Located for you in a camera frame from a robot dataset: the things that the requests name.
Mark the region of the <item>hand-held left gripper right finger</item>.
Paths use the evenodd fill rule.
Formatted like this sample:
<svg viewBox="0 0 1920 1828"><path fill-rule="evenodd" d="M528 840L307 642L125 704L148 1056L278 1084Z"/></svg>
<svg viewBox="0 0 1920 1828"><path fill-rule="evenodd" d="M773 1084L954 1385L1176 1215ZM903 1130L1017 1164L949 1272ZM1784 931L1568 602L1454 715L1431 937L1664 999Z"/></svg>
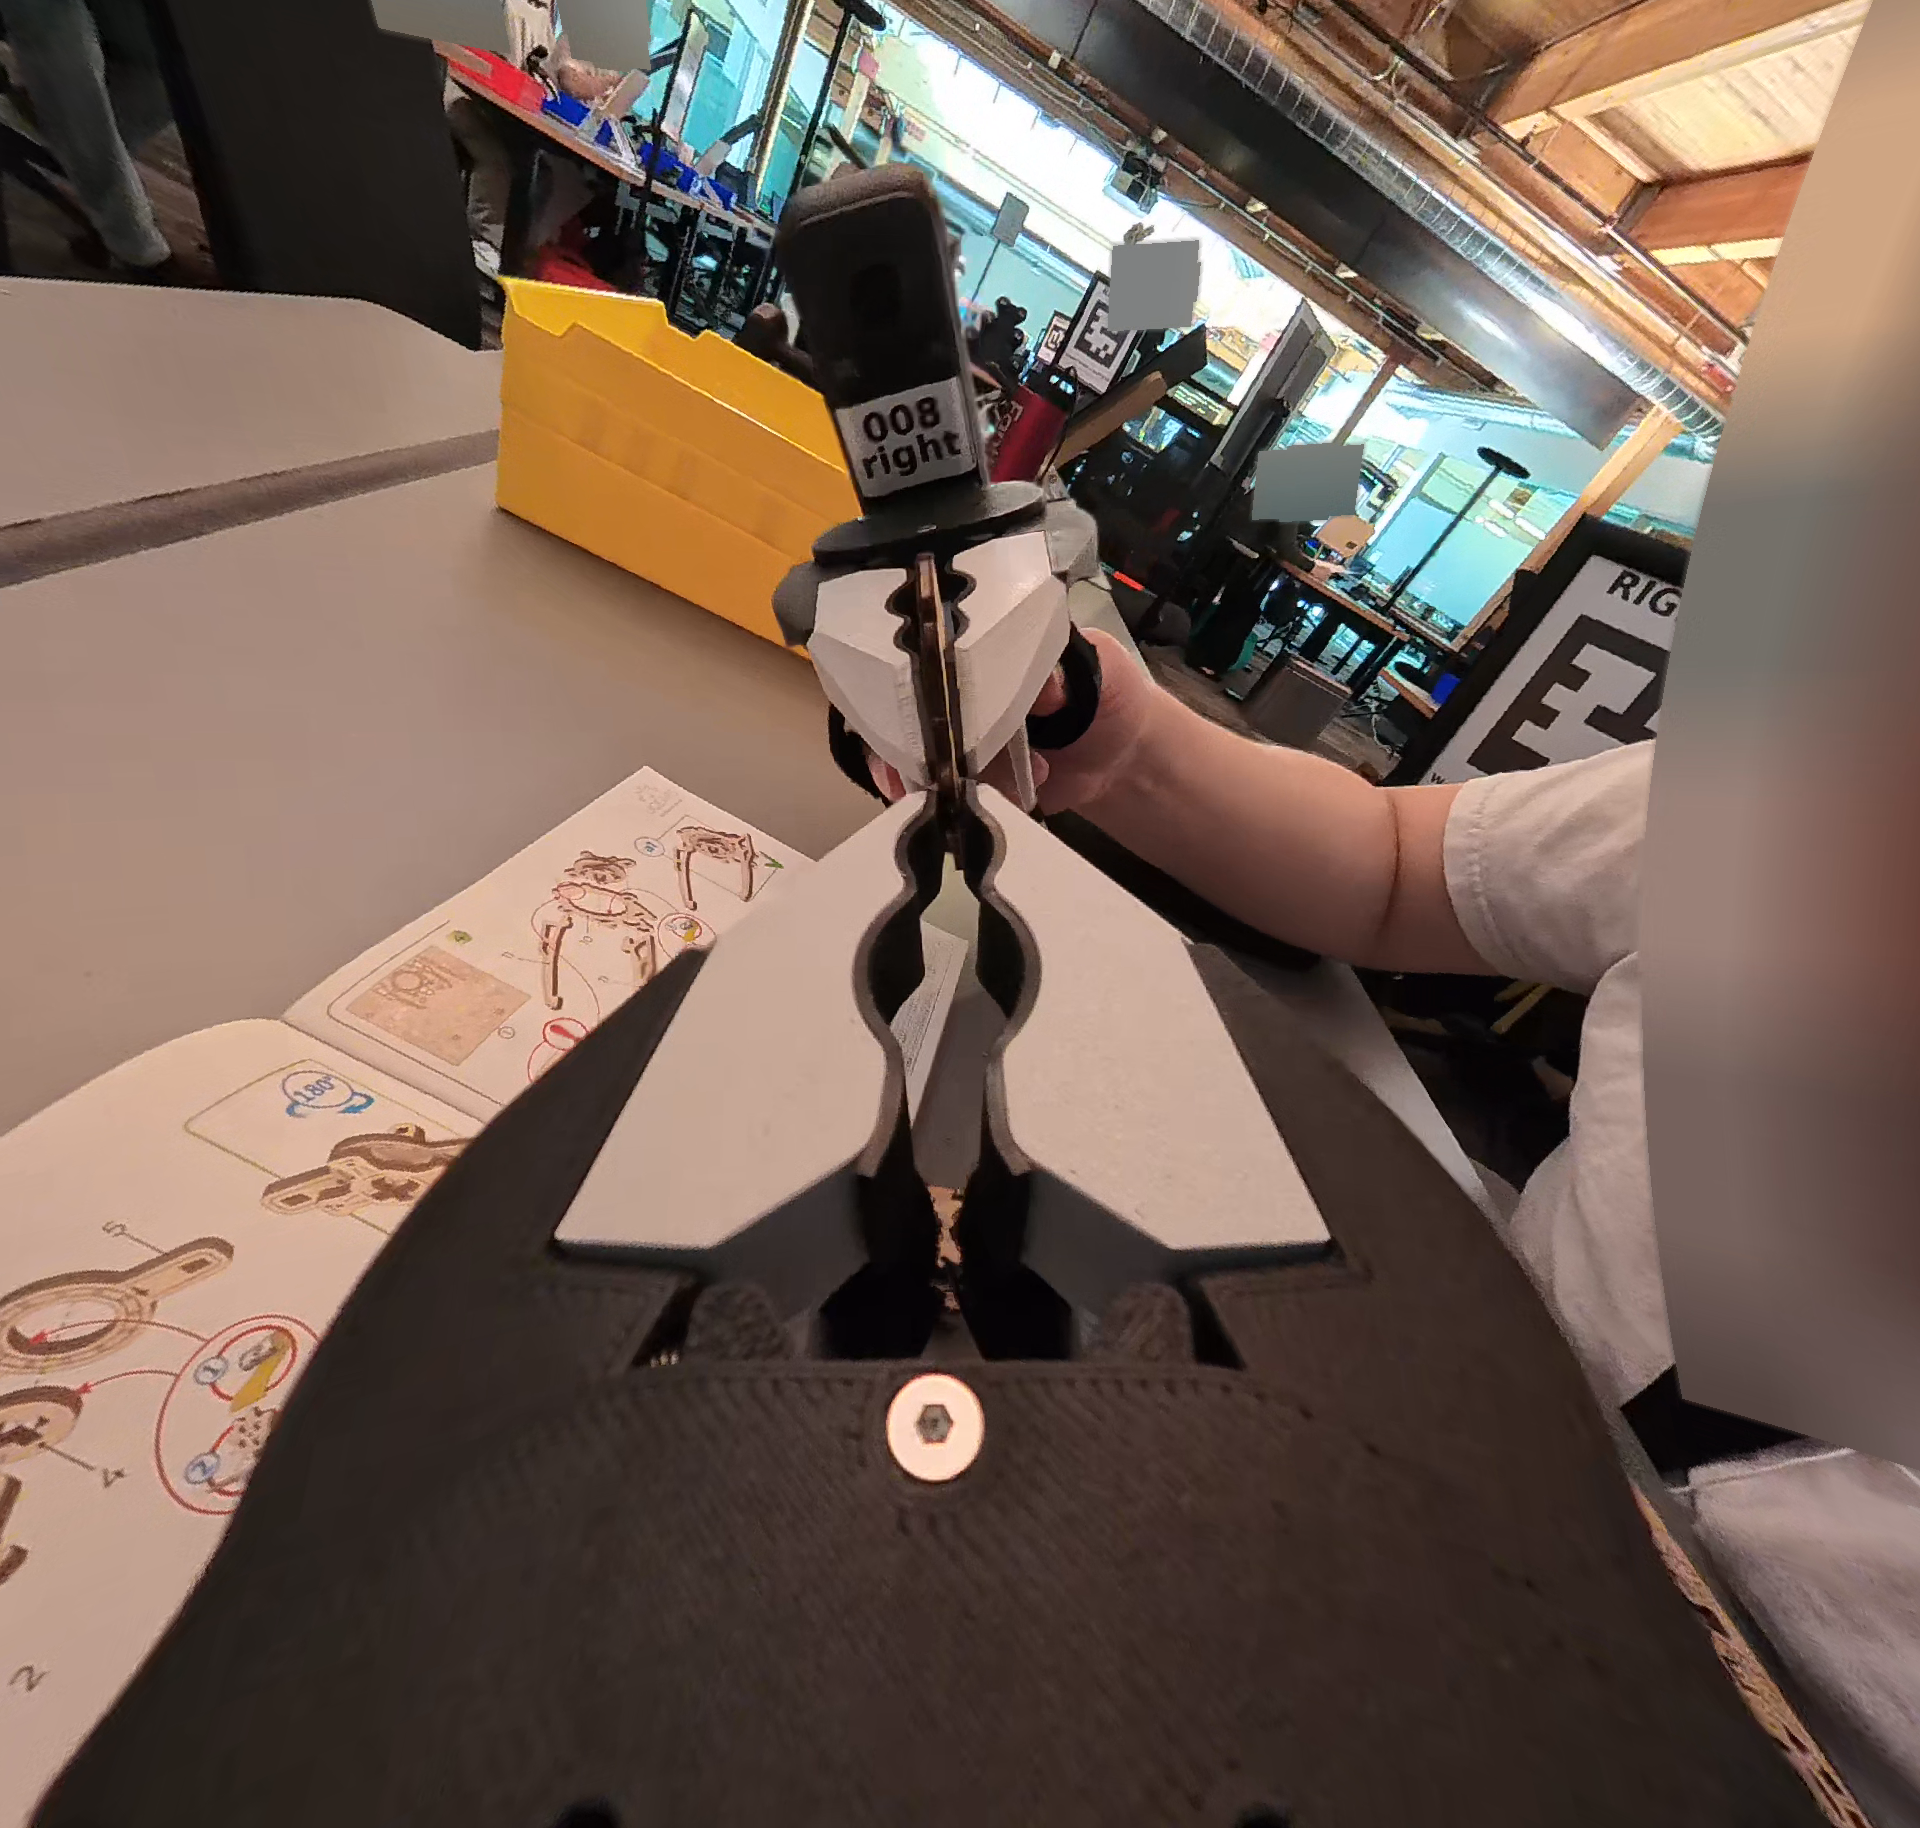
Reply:
<svg viewBox="0 0 1920 1828"><path fill-rule="evenodd" d="M1130 1289L1335 1255L1187 937L977 783L977 982L1005 1011L960 1192L960 1317L988 1362L1068 1362Z"/></svg>

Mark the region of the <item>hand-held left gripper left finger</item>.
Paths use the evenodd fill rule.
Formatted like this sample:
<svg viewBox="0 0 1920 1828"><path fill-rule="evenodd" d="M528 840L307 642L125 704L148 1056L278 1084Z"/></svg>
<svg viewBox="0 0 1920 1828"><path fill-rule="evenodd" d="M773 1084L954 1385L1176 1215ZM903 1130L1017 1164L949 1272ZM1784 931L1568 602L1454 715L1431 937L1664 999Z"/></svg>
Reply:
<svg viewBox="0 0 1920 1828"><path fill-rule="evenodd" d="M915 1107L943 1045L943 823L903 795L693 954L557 1249L750 1283L829 1357L920 1357L943 1221Z"/></svg>

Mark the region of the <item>wooden ring gear part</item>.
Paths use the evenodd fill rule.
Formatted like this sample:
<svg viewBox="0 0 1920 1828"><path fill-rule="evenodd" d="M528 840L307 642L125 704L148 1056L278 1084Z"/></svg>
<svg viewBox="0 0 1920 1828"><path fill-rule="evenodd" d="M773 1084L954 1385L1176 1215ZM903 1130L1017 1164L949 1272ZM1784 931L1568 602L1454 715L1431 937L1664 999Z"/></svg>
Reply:
<svg viewBox="0 0 1920 1828"><path fill-rule="evenodd" d="M954 630L943 596L943 562L932 551L915 556L909 590L909 670L926 738L926 783L943 806L960 806L966 783L966 738L960 738L960 681L954 681Z"/></svg>

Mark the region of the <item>illustrated instruction booklet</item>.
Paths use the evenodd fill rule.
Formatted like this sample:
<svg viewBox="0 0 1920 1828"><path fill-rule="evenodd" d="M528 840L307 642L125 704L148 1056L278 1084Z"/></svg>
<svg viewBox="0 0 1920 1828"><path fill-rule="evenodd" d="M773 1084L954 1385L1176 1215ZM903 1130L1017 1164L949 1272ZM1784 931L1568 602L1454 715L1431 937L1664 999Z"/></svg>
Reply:
<svg viewBox="0 0 1920 1828"><path fill-rule="evenodd" d="M6 1135L6 1822L193 1595L341 1300L471 1135L801 869L642 766L284 1016Z"/></svg>

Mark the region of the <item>person's right forearm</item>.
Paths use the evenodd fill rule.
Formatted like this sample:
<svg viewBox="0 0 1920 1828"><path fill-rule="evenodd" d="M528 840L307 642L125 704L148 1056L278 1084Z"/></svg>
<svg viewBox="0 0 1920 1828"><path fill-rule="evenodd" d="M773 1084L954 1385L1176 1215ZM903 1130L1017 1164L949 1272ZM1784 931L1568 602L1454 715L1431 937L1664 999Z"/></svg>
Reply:
<svg viewBox="0 0 1920 1828"><path fill-rule="evenodd" d="M1386 789L1164 704L1091 823L1221 914L1324 959L1488 976L1449 891L1460 789Z"/></svg>

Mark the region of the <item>person's right hand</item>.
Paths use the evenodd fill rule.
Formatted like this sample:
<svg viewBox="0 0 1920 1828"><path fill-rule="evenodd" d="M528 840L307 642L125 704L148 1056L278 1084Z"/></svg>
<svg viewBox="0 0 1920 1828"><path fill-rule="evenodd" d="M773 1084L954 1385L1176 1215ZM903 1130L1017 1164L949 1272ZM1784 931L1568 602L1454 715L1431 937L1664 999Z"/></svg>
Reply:
<svg viewBox="0 0 1920 1828"><path fill-rule="evenodd" d="M1170 704L1125 642L1085 630L1085 647L1102 670L1096 721L1068 749L1034 755L1040 812L1096 812L1147 755L1147 732Z"/></svg>

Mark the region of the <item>red container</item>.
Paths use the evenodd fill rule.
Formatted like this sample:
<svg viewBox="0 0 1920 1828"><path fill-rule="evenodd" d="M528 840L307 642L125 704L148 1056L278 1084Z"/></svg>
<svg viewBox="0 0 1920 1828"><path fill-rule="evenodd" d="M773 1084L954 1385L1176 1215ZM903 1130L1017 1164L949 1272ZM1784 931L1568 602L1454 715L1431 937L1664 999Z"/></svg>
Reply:
<svg viewBox="0 0 1920 1828"><path fill-rule="evenodd" d="M994 483L1045 483L1057 443L1068 431L1074 414L1074 380L1040 375L1022 380L1011 397L1000 397L994 414Z"/></svg>

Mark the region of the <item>small marker sign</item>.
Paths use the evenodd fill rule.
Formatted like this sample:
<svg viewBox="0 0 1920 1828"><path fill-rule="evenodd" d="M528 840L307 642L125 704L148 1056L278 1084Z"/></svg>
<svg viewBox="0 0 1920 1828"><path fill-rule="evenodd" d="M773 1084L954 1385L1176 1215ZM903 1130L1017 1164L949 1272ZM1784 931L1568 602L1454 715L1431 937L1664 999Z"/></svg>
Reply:
<svg viewBox="0 0 1920 1828"><path fill-rule="evenodd" d="M1079 307L1068 312L1068 329L1051 346L1051 375L1068 375L1079 397L1108 397L1113 380L1130 369L1136 329L1113 324L1113 278L1096 272Z"/></svg>

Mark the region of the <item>yellow storage bin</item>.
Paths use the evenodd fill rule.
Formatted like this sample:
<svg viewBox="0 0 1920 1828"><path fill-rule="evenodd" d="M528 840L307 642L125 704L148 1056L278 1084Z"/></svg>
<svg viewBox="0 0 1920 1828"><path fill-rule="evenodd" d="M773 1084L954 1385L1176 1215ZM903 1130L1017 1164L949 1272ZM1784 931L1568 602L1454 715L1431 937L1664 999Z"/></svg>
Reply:
<svg viewBox="0 0 1920 1828"><path fill-rule="evenodd" d="M773 647L773 590L852 522L829 403L648 295L506 278L494 505Z"/></svg>

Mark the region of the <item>black floor lamp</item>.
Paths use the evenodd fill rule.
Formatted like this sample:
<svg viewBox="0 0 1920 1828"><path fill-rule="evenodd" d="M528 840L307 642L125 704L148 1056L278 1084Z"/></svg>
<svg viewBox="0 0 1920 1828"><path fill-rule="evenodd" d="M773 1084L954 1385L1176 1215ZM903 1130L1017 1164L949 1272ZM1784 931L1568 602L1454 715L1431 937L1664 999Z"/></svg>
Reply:
<svg viewBox="0 0 1920 1828"><path fill-rule="evenodd" d="M1375 551L1386 613L1460 636L1528 556L1511 511L1517 494L1528 494L1528 466L1517 454L1477 448L1471 471L1466 460L1437 454Z"/></svg>
<svg viewBox="0 0 1920 1828"><path fill-rule="evenodd" d="M886 11L875 0L812 0L756 187L767 216L778 216L795 187L875 153L880 28Z"/></svg>

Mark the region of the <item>cluttered background workbench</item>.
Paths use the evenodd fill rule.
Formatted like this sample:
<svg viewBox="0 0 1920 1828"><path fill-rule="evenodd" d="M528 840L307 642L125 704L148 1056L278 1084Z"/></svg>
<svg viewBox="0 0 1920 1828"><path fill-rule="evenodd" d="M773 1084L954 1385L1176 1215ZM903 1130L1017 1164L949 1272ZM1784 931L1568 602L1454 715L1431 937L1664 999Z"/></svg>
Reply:
<svg viewBox="0 0 1920 1828"><path fill-rule="evenodd" d="M773 290L773 221L699 176L659 125L574 108L494 51L437 45L443 85L494 114L511 170L500 250L477 255L483 295L540 272L534 216L557 165L591 182L585 267L648 295L682 329L738 335Z"/></svg>

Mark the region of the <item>tilted display panel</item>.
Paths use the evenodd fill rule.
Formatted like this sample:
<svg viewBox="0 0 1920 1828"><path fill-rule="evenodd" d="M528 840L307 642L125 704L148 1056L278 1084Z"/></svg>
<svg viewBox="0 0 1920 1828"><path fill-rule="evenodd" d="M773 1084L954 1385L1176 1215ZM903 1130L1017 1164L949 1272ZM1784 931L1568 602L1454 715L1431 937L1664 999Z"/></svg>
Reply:
<svg viewBox="0 0 1920 1828"><path fill-rule="evenodd" d="M1227 397L1233 420L1210 454L1227 483L1238 483L1255 454L1278 443L1284 420L1312 397L1329 358L1335 341L1324 318L1301 301Z"/></svg>

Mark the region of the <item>black white marker sign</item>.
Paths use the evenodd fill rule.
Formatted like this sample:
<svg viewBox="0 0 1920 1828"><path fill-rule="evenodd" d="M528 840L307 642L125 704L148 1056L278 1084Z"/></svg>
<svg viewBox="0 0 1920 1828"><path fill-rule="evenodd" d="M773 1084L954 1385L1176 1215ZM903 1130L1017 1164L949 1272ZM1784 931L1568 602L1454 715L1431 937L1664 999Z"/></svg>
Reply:
<svg viewBox="0 0 1920 1828"><path fill-rule="evenodd" d="M1386 783L1471 783L1659 738L1687 551L1579 528Z"/></svg>

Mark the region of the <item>black partition panel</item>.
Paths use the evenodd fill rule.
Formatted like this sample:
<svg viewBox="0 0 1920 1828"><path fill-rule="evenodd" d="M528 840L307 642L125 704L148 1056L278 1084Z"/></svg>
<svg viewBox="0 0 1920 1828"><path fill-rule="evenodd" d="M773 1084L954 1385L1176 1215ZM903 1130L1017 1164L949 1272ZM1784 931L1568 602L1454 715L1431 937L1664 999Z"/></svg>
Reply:
<svg viewBox="0 0 1920 1828"><path fill-rule="evenodd" d="M369 0L148 0L148 28L227 290L369 301L483 346L432 40Z"/></svg>

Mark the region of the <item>silver ventilation duct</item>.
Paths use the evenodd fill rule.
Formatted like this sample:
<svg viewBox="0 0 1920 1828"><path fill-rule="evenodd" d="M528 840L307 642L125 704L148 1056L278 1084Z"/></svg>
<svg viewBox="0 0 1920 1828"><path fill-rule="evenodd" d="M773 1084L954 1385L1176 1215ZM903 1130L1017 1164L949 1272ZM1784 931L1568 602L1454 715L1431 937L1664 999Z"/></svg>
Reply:
<svg viewBox="0 0 1920 1828"><path fill-rule="evenodd" d="M1585 307L1568 301L1545 278L1539 261L1517 255L1488 221L1443 193L1443 182L1420 176L1403 153L1375 142L1352 114L1341 114L1324 91L1307 85L1250 23L1221 17L1210 0L1119 0L1136 17L1153 17L1233 85L1278 108L1301 136L1335 153L1358 182L1369 182L1386 204L1397 204L1414 227L1426 227L1454 261L1466 261L1483 284L1517 301L1534 324L1545 324L1562 346L1585 352L1596 369L1619 375L1636 397L1676 414L1687 431L1716 437L1721 414L1687 392L1670 369L1625 346Z"/></svg>

